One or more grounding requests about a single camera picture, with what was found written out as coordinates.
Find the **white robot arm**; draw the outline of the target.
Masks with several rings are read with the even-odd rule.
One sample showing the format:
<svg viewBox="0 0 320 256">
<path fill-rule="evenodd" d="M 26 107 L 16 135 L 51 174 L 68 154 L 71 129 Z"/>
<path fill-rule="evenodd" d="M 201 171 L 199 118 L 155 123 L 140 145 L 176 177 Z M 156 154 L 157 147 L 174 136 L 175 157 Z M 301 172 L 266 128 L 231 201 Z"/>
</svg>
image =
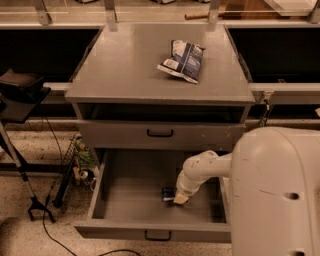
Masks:
<svg viewBox="0 0 320 256">
<path fill-rule="evenodd" d="M 227 177 L 232 256 L 320 256 L 320 132 L 262 127 L 230 154 L 184 161 L 174 202 L 184 204 L 212 177 Z"/>
</svg>

